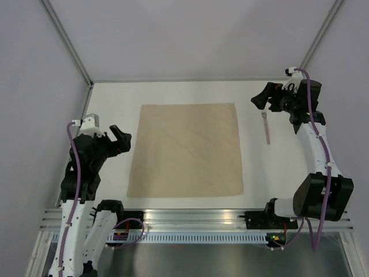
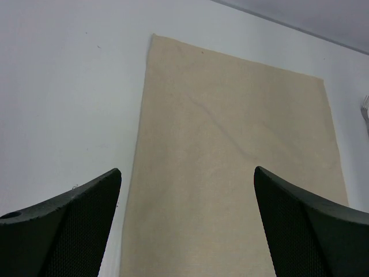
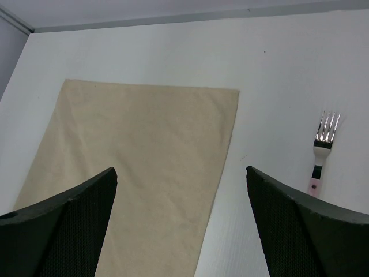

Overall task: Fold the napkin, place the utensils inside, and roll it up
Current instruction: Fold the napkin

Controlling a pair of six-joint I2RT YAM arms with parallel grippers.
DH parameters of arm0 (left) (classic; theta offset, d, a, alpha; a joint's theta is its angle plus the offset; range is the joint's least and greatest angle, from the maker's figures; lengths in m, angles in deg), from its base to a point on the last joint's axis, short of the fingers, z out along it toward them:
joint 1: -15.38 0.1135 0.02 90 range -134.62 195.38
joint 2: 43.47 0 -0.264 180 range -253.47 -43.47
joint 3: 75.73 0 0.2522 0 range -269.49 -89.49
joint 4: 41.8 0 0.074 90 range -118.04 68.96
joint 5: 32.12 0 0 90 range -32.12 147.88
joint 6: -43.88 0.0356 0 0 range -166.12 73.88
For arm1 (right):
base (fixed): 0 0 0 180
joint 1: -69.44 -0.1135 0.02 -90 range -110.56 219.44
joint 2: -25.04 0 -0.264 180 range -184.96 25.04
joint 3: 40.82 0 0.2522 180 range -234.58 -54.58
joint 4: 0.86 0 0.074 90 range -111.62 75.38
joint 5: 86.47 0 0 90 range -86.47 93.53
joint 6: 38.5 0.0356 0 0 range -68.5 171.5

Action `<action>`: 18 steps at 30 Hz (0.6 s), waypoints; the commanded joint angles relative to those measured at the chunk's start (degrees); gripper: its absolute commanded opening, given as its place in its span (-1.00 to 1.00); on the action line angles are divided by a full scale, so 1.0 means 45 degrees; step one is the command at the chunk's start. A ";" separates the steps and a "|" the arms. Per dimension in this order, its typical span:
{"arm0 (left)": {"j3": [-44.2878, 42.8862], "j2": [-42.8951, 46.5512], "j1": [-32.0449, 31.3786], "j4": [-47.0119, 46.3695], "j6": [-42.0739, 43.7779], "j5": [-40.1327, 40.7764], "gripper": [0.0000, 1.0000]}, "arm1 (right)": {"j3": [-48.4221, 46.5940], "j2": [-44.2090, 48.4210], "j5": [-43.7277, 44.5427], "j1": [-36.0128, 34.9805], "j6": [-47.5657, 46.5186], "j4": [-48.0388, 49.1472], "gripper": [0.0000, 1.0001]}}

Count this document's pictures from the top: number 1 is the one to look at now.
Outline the pink-handled metal fork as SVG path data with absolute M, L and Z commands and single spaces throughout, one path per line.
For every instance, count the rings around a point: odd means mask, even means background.
M 268 119 L 267 119 L 266 110 L 262 110 L 261 114 L 262 114 L 262 118 L 263 118 L 264 129 L 265 129 L 266 143 L 267 143 L 267 145 L 270 145 L 270 134 L 269 134 L 269 127 L 268 127 Z

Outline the beige cloth napkin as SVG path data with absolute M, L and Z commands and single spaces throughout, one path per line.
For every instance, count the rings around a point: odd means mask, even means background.
M 233 103 L 142 106 L 128 197 L 241 194 L 242 157 Z

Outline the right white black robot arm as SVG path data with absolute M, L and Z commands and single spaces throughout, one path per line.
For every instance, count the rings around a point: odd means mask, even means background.
M 354 189 L 353 181 L 345 178 L 334 162 L 326 139 L 326 121 L 317 111 L 321 83 L 302 80 L 293 84 L 268 82 L 251 102 L 263 109 L 269 103 L 271 112 L 285 111 L 298 139 L 302 143 L 307 165 L 307 177 L 289 199 L 271 199 L 265 207 L 263 221 L 276 228 L 284 218 L 308 217 L 337 222 L 341 219 Z

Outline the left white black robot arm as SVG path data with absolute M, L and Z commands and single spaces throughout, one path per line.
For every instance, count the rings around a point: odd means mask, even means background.
M 107 133 L 73 137 L 67 132 L 70 161 L 61 183 L 62 221 L 49 276 L 97 276 L 110 232 L 125 224 L 120 200 L 103 200 L 94 205 L 103 164 L 131 148 L 131 134 L 123 133 L 116 125 L 111 125 L 110 131 L 114 141 Z

